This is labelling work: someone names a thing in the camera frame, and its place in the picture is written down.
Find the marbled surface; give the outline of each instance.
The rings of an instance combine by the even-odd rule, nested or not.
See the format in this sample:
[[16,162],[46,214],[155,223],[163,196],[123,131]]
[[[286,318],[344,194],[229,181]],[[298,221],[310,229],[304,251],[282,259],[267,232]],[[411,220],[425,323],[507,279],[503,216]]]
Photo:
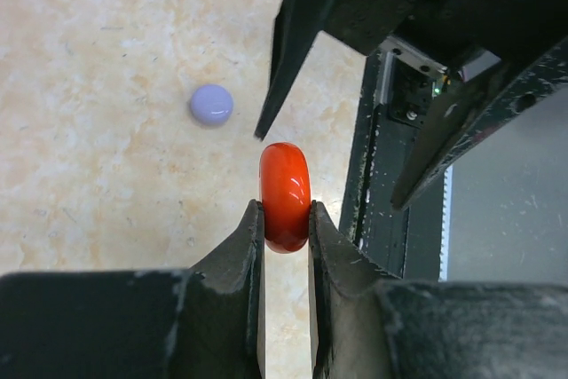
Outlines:
[[[364,58],[320,35],[253,138],[280,0],[0,0],[0,272],[188,266],[257,197],[258,159],[299,145],[338,219]],[[187,113],[234,96],[219,129]],[[310,377],[307,252],[266,252],[267,377]]]

